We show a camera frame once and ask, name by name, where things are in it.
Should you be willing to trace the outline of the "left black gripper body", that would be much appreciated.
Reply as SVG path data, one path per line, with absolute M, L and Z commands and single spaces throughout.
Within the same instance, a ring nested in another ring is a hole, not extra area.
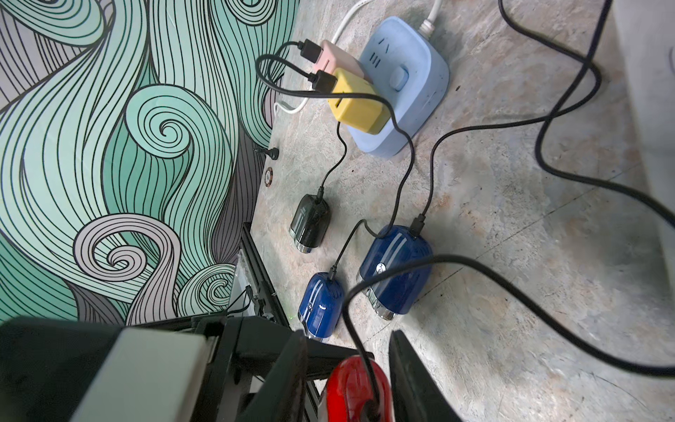
M 14 318 L 1 326 L 1 418 L 236 421 L 293 333 L 260 316 L 209 316 L 194 332 Z M 306 391 L 354 355 L 307 339 Z

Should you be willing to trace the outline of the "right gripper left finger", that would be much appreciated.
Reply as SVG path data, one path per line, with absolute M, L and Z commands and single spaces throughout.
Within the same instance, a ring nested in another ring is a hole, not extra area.
M 307 338 L 291 335 L 279 359 L 237 421 L 301 421 L 308 369 Z

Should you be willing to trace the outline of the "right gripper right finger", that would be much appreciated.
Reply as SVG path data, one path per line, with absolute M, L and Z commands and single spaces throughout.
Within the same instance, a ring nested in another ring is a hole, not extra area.
M 396 421 L 461 421 L 403 331 L 393 331 L 388 346 Z

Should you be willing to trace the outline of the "red shaver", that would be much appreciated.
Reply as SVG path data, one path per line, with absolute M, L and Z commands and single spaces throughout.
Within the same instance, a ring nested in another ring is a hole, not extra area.
M 371 360 L 380 394 L 378 418 L 371 403 L 374 393 L 367 369 L 360 356 L 343 360 L 330 374 L 321 395 L 317 410 L 318 421 L 394 421 L 390 382 L 379 365 Z

